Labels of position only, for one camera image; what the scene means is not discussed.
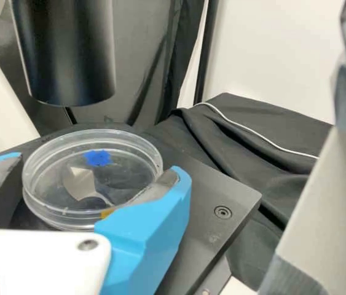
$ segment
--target white wall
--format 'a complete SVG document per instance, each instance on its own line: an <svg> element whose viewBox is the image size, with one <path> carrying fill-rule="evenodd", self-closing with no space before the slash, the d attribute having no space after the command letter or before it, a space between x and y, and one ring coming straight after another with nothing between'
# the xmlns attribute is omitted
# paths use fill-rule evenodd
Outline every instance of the white wall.
<svg viewBox="0 0 346 295"><path fill-rule="evenodd" d="M204 99L230 92L334 123L344 0L221 0Z"/></svg>

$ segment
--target black metal frame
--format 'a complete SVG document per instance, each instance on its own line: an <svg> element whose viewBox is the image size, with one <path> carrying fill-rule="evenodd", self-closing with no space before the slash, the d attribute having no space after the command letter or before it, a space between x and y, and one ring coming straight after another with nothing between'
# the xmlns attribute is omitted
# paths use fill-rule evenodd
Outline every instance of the black metal frame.
<svg viewBox="0 0 346 295"><path fill-rule="evenodd" d="M208 9L205 20L204 38L202 44L202 52L200 54L199 71L197 73L194 105L202 102L205 79L208 68L208 60L210 58L211 45L213 41L216 15L218 13L219 0L208 0Z"/></svg>

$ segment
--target metal screw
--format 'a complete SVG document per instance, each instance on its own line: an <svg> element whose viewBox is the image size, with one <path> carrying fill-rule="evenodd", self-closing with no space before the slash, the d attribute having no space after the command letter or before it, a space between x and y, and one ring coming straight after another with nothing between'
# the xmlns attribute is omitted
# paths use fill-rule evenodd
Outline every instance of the metal screw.
<svg viewBox="0 0 346 295"><path fill-rule="evenodd" d="M78 249L81 251L90 251L95 249L99 243L95 240L85 240L81 242L78 246Z"/></svg>
<svg viewBox="0 0 346 295"><path fill-rule="evenodd" d="M220 219L230 219L233 215L231 210L226 206L217 206L214 213Z"/></svg>

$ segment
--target petri dish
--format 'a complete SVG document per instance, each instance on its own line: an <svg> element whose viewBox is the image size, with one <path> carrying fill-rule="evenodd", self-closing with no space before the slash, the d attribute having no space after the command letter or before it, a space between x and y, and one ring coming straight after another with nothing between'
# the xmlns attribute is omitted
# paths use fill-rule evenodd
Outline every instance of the petri dish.
<svg viewBox="0 0 346 295"><path fill-rule="evenodd" d="M23 197L37 217L57 229L93 230L162 172L162 156L144 138L120 130L82 130L32 153L23 168Z"/></svg>

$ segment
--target gray strap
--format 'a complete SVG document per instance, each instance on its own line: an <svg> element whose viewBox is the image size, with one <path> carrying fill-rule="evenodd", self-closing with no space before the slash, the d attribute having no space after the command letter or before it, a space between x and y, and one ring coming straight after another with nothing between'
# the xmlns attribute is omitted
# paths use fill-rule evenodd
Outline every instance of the gray strap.
<svg viewBox="0 0 346 295"><path fill-rule="evenodd" d="M328 295L313 278L274 254L259 295Z"/></svg>

